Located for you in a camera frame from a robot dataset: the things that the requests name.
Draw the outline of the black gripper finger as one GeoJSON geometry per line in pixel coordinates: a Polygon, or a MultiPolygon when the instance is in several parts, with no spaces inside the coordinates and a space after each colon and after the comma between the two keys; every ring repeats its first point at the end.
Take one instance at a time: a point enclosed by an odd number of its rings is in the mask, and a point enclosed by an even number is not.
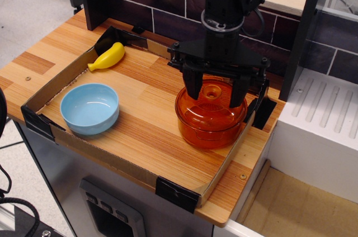
{"type": "Polygon", "coordinates": [[[182,76],[187,90],[187,94],[198,99],[203,83],[205,67],[185,63],[182,67],[182,76]]]}
{"type": "Polygon", "coordinates": [[[232,94],[230,98],[230,108],[239,107],[251,86],[251,75],[241,75],[232,79],[232,94]]]}

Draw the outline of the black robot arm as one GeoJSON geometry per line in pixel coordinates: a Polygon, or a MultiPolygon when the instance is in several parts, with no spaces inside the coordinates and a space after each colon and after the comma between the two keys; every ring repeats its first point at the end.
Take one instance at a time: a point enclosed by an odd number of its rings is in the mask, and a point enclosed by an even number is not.
{"type": "Polygon", "coordinates": [[[176,42],[170,48],[169,65],[183,76],[187,94],[198,99],[203,75],[233,81],[230,107],[243,102],[250,87],[266,80],[270,60],[241,44],[239,34],[244,18],[257,12],[265,0],[205,0],[201,23],[203,40],[176,42]]]}

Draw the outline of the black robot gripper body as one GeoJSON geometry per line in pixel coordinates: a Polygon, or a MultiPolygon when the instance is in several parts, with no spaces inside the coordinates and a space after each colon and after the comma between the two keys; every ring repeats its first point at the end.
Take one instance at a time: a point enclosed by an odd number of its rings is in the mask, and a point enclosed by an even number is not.
{"type": "Polygon", "coordinates": [[[205,74],[224,78],[251,75],[251,86],[266,80],[270,60],[241,44],[239,33],[220,34],[207,31],[204,37],[174,43],[168,65],[182,73],[185,63],[205,67],[205,74]]]}

